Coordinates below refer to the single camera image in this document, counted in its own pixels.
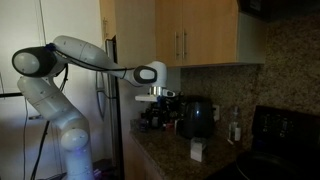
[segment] black stove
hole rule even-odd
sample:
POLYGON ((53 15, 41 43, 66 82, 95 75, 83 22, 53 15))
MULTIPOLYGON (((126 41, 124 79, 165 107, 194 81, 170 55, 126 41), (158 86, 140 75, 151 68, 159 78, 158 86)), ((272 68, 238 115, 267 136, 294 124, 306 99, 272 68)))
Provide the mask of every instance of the black stove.
POLYGON ((206 180, 319 180, 320 117, 256 106, 251 150, 206 180))

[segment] stainless steel refrigerator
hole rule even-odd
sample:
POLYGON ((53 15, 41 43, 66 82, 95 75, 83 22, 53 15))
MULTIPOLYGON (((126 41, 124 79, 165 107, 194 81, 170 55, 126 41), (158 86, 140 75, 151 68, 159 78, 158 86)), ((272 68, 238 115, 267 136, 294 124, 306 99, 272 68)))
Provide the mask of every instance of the stainless steel refrigerator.
MULTIPOLYGON (((105 48, 108 57, 117 63, 116 36, 105 41, 105 48)), ((124 179, 118 79, 106 73, 96 72, 96 95, 104 123, 105 149, 107 156, 111 156, 112 167, 108 171, 115 175, 115 179, 124 179)))

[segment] wall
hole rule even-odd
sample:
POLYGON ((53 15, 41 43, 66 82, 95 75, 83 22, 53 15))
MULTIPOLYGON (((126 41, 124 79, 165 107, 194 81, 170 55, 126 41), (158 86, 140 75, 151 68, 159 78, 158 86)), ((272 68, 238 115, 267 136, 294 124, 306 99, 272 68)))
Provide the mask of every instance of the wall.
MULTIPOLYGON (((39 2, 38 0, 1 0, 0 72, 3 86, 0 85, 0 93, 3 89, 6 93, 19 91, 16 84, 21 75, 13 69, 11 64, 12 55, 19 49, 43 45, 44 40, 47 43, 52 42, 54 37, 62 33, 84 39, 97 46, 102 44, 98 0, 90 2, 86 0, 82 2, 79 0, 42 0, 45 29, 39 17, 39 2), (79 12, 81 8, 85 8, 85 11, 79 12)), ((95 161, 103 158, 104 152, 101 120, 95 102, 94 77, 94 74, 88 70, 70 66, 65 94, 90 120, 93 160, 95 161)), ((25 118, 27 115, 39 114, 28 103, 27 109, 28 114, 26 114, 23 97, 0 99, 0 177, 4 180, 23 179, 25 118)), ((44 126, 45 120, 27 122, 25 179, 30 179, 44 126)), ((59 151, 60 146, 58 146, 59 139, 59 130, 51 124, 38 166, 37 179, 64 172, 64 160, 59 157, 62 155, 59 151)))
POLYGON ((181 89, 221 106, 214 131, 225 138, 232 107, 238 105, 245 147, 256 105, 320 115, 319 24, 320 13, 269 23, 264 65, 182 69, 181 89))

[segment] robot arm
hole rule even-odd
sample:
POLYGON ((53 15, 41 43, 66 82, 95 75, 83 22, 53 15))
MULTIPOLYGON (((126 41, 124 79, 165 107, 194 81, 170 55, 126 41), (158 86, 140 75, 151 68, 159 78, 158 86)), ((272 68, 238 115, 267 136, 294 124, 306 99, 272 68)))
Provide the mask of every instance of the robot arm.
POLYGON ((175 95, 165 89, 165 64, 154 61, 135 69, 127 69, 111 61, 97 46, 73 37, 59 36, 46 47, 22 49, 13 56, 13 67, 28 77, 55 76, 63 70, 65 64, 108 73, 129 81, 133 86, 150 85, 149 95, 137 96, 138 101, 157 101, 159 96, 175 95))
POLYGON ((157 101, 160 96, 174 96, 165 89, 166 66, 158 61, 127 69, 112 62, 104 51, 85 41, 59 36, 46 47, 26 48, 12 58, 13 67, 22 75, 18 88, 28 102, 61 130, 61 146, 68 179, 93 180, 90 129, 88 120, 55 85, 66 64, 101 71, 129 81, 134 86, 150 85, 149 95, 141 101, 157 101))

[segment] tile backsplash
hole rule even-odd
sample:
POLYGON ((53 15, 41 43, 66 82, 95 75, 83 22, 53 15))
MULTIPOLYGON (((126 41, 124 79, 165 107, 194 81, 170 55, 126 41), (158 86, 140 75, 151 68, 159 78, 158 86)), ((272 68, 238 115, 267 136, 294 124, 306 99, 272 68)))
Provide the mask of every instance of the tile backsplash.
POLYGON ((320 13, 269 23, 264 65, 181 69, 181 91, 220 105, 214 131, 225 138, 232 108, 239 106, 245 147, 256 105, 320 116, 320 13))

